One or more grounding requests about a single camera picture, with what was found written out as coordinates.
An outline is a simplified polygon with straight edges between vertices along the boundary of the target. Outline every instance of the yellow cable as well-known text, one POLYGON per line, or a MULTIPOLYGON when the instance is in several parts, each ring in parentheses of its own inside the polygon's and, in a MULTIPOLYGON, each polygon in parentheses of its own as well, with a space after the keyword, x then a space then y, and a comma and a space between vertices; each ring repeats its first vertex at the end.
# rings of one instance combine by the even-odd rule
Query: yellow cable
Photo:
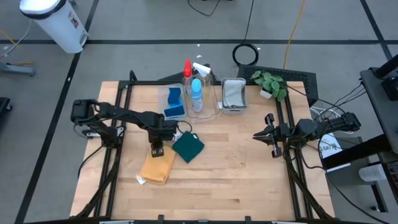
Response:
POLYGON ((301 14, 303 14, 303 11, 304 11, 304 5, 305 5, 305 0, 302 0, 302 1, 301 1, 300 12, 298 13, 297 20, 296 20, 296 24, 294 24, 293 31, 292 31, 292 33, 291 33, 291 35, 290 35, 289 41, 287 42, 286 53, 285 53, 285 59, 284 59, 284 69, 285 69, 285 67, 286 67, 287 55, 289 54, 290 42, 292 41, 294 32, 296 31, 297 25, 298 25, 299 22, 300 22, 301 14))
POLYGON ((34 62, 34 60, 32 60, 32 56, 31 56, 31 54, 28 52, 28 51, 26 51, 25 49, 23 49, 21 46, 19 46, 19 45, 17 45, 14 41, 13 41, 13 39, 10 37, 10 36, 8 36, 8 34, 4 31, 4 30, 1 30, 0 29, 0 33, 2 33, 12 44, 14 44, 19 50, 22 50, 23 52, 25 52, 25 54, 27 54, 27 56, 30 58, 30 60, 31 60, 31 62, 16 62, 16 63, 13 63, 13 65, 33 65, 35 62, 34 62))

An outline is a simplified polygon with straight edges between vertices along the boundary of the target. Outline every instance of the white trash can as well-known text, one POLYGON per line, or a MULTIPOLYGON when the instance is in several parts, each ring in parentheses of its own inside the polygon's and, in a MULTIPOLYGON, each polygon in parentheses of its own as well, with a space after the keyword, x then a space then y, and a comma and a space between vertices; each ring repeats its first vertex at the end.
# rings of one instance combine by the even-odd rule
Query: white trash can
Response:
POLYGON ((67 0, 22 0, 19 9, 33 19, 66 53, 78 53, 88 38, 67 0))

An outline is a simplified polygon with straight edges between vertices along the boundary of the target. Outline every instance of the potted plant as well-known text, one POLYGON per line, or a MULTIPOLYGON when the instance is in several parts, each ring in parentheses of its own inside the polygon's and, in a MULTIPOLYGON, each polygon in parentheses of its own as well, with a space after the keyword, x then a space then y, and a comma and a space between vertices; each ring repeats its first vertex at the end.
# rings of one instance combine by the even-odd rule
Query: potted plant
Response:
POLYGON ((269 99, 274 96, 277 101, 282 101, 287 95, 284 80, 278 75, 273 76, 268 72, 256 71, 251 75, 251 79, 262 87, 260 95, 264 98, 269 99))

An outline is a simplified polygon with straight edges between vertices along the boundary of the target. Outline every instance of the white flower pot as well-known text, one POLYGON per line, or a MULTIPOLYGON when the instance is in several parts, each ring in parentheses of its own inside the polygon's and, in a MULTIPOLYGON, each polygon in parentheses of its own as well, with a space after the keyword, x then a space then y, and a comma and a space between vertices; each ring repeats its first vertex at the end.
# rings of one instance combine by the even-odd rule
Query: white flower pot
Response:
POLYGON ((264 88, 261 88, 260 96, 269 99, 269 98, 272 97, 272 93, 268 92, 268 91, 267 91, 266 89, 264 89, 264 88))

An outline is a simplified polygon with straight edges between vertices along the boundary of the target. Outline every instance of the green cloth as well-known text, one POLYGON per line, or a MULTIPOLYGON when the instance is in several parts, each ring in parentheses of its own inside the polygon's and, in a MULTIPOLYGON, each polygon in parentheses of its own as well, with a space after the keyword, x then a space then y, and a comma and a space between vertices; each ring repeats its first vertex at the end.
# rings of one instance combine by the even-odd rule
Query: green cloth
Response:
POLYGON ((205 145, 199 140, 199 137, 188 131, 183 133, 180 139, 173 144, 174 151, 187 163, 195 158, 204 147, 205 145))

